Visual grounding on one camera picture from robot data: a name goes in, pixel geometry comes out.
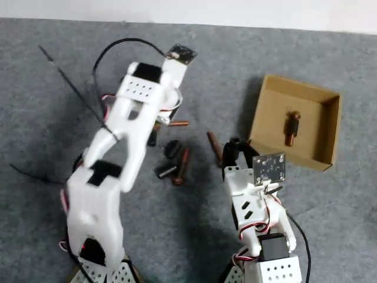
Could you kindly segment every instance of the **mounting holes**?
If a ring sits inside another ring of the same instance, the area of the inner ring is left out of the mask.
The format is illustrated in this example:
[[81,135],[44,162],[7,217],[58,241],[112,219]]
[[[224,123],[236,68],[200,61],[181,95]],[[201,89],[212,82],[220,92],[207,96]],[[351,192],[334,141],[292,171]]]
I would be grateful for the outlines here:
[[249,206],[249,204],[250,204],[250,202],[245,202],[245,203],[241,206],[241,208],[242,208],[242,209],[246,209],[246,208]]
[[249,211],[245,214],[245,219],[250,218],[250,216],[253,214],[253,212]]

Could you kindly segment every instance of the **circuit board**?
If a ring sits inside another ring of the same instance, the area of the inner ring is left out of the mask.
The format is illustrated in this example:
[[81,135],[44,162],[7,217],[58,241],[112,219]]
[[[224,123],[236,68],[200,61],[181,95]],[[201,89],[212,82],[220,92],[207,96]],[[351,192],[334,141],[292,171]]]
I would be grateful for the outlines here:
[[285,181],[285,153],[253,157],[253,170],[255,186],[267,180],[271,180],[271,183]]

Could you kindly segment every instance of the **black rubber cylinder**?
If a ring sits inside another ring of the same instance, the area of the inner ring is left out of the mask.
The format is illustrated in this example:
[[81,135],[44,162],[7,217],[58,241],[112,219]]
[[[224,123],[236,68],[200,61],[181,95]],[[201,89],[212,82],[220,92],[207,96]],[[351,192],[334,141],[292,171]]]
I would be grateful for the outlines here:
[[155,147],[156,144],[157,144],[157,131],[153,130],[151,132],[151,134],[149,135],[147,146],[149,146],[149,147]]
[[168,159],[174,159],[182,149],[182,143],[179,140],[171,140],[165,147],[164,154]]

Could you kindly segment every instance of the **gray carpet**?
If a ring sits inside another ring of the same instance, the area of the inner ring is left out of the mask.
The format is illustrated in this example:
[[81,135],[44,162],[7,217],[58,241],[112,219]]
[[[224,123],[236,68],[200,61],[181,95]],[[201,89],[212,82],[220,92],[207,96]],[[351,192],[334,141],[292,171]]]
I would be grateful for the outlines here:
[[[288,164],[280,197],[309,239],[311,282],[375,282],[376,36],[14,19],[0,19],[0,281],[64,282],[72,269],[58,248],[65,225],[60,186],[31,180],[8,163],[65,180],[99,127],[37,45],[84,91],[96,57],[121,37],[144,38],[165,51],[180,42],[199,54],[184,79],[177,116],[191,125],[162,129],[133,190],[122,195],[124,246],[147,282],[216,282],[240,247],[205,132],[213,130],[222,143],[235,134],[246,137],[267,73],[343,93],[336,166],[321,173]],[[162,58],[140,44],[116,47],[100,66],[102,89],[115,91],[132,61],[160,64]],[[86,95],[96,105],[94,95]],[[153,173],[173,138],[192,149],[180,188]],[[121,152],[117,146],[108,158],[120,162]],[[295,232],[305,277],[305,247]]]

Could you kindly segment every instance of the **black bolt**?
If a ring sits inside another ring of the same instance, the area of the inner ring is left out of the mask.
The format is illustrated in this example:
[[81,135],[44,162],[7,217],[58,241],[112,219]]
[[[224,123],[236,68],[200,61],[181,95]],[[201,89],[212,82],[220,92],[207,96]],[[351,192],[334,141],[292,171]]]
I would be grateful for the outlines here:
[[176,170],[177,170],[177,165],[175,165],[174,163],[168,163],[164,166],[156,168],[156,175],[159,179],[162,179],[172,174]]
[[166,158],[173,159],[175,158],[182,149],[182,144],[179,140],[171,140],[165,147],[164,154]]

